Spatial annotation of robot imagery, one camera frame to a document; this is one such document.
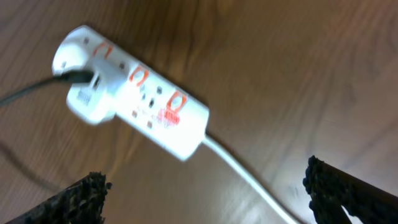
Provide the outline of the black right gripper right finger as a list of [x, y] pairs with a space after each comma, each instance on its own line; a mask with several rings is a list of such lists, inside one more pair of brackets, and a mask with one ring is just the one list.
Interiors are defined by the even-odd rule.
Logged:
[[397, 197], [312, 156], [303, 186], [317, 223], [397, 223]]

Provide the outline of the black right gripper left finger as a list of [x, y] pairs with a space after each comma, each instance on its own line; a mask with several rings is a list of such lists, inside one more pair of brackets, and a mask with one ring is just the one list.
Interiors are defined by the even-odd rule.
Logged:
[[7, 224], [104, 224], [102, 211], [112, 183], [91, 172]]

